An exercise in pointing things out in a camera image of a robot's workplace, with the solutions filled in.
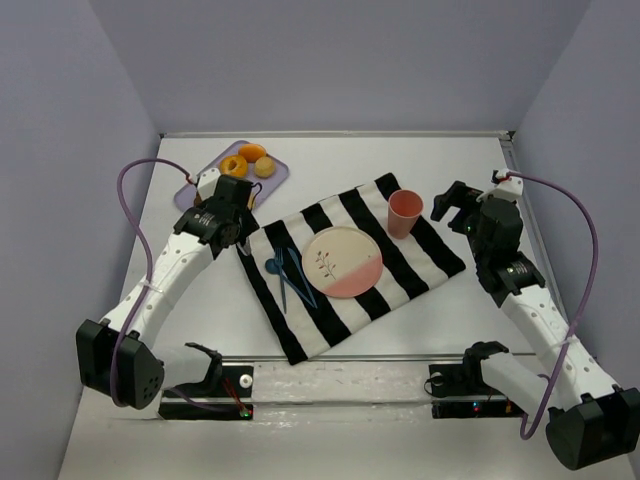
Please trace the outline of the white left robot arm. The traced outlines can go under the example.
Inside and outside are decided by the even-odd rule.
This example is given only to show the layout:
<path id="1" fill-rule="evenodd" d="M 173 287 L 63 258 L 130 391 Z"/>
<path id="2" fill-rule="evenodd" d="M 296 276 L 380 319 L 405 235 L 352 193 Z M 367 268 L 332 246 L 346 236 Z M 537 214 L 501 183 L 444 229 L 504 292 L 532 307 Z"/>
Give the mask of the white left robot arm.
<path id="1" fill-rule="evenodd" d="M 163 390 L 215 388 L 222 357 L 194 342 L 160 351 L 158 334 L 191 283 L 220 253 L 245 246 L 258 225 L 249 209 L 252 184 L 222 175 L 198 184 L 200 203 L 186 210 L 155 265 L 119 305 L 76 332 L 82 384 L 115 404 L 146 408 Z"/>

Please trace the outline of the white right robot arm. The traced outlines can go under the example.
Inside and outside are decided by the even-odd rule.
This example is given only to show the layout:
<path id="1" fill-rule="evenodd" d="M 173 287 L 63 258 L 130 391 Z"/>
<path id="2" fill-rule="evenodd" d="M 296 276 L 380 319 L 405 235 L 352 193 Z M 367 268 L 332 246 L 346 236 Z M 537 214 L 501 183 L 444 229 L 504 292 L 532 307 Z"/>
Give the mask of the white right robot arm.
<path id="1" fill-rule="evenodd" d="M 525 337 L 543 372 L 524 367 L 497 341 L 476 342 L 458 363 L 431 367 L 433 398 L 504 396 L 522 413 L 520 436 L 542 428 L 551 451 L 569 470 L 628 454 L 639 441 L 639 391 L 622 388 L 603 370 L 556 306 L 545 279 L 520 250 L 517 206 L 522 177 L 496 173 L 486 192 L 461 181 L 434 199 L 431 218 L 457 213 L 449 228 L 466 237 L 476 276 L 498 309 Z"/>

